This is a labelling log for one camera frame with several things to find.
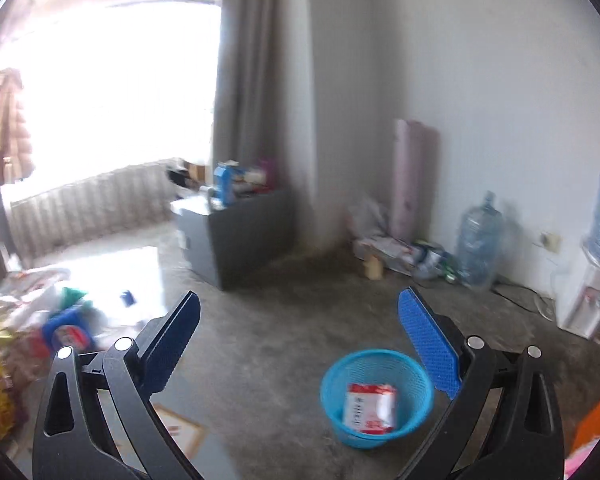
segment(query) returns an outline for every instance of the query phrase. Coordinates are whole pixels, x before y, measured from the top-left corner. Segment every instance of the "metal screw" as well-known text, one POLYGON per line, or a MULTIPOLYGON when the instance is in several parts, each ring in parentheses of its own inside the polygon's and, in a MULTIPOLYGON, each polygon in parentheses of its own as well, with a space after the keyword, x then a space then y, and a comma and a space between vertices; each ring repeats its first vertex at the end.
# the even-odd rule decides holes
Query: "metal screw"
POLYGON ((535 359, 538 359, 542 355, 542 351, 537 346, 533 345, 526 349, 526 353, 535 359))
POLYGON ((133 343, 134 340, 130 337, 121 337, 116 341, 116 350, 120 350, 121 352, 129 350, 133 343))
POLYGON ((58 350, 58 359, 67 359, 71 355, 71 352, 70 346, 63 346, 58 350))
POLYGON ((481 350, 484 348, 484 341, 477 335, 472 335, 466 340, 466 343, 474 350, 481 350))

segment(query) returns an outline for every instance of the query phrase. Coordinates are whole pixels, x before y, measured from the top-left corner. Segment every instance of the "pink rolled mat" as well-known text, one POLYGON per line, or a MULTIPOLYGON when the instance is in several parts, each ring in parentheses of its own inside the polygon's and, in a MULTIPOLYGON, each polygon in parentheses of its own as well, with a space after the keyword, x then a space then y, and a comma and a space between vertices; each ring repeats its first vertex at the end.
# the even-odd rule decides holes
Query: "pink rolled mat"
POLYGON ((395 121, 394 182, 389 234, 410 244, 416 229, 418 195, 424 155, 424 129, 416 121, 395 121))

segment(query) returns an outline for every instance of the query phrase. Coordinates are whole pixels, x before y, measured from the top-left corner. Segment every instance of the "radiator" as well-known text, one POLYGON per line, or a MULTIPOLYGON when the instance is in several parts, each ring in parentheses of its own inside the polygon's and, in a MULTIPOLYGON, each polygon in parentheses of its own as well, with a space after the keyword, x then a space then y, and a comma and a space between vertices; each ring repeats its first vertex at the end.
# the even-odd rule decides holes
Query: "radiator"
POLYGON ((175 193, 167 163, 127 166, 8 205, 23 266, 74 244, 169 219, 175 193))

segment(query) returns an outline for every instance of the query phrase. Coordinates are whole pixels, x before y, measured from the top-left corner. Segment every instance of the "blue gripper pad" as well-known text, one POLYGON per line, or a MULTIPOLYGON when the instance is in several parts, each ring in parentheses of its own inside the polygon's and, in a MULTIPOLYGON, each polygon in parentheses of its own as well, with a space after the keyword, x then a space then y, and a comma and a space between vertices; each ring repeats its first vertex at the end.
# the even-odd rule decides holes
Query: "blue gripper pad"
POLYGON ((400 293, 398 317, 434 386, 453 400, 461 385, 458 355, 410 288, 400 293))
POLYGON ((136 339, 144 371, 139 391, 147 399, 167 385, 199 322, 200 300, 189 291, 170 314, 152 320, 142 330, 136 339))

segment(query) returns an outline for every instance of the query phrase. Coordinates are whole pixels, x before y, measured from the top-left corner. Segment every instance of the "white wall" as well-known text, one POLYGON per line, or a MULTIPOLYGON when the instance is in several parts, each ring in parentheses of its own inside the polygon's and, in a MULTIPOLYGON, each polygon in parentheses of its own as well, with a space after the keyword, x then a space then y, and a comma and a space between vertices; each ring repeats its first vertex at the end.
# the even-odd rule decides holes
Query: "white wall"
POLYGON ((393 118, 439 134, 420 230, 453 249, 485 191, 517 229, 507 276, 550 292, 590 227, 600 174, 600 17, 588 0, 374 0, 382 182, 393 118), (557 256, 533 245, 563 238, 557 256))
POLYGON ((318 247, 346 234, 346 208, 378 187, 378 58, 370 0, 310 0, 318 247))
POLYGON ((317 163, 309 0, 279 0, 276 74, 280 168, 296 193, 301 244, 315 240, 317 163))
POLYGON ((378 184, 378 65, 370 0, 281 0, 282 168, 299 195, 301 241, 346 235, 346 207, 378 184))

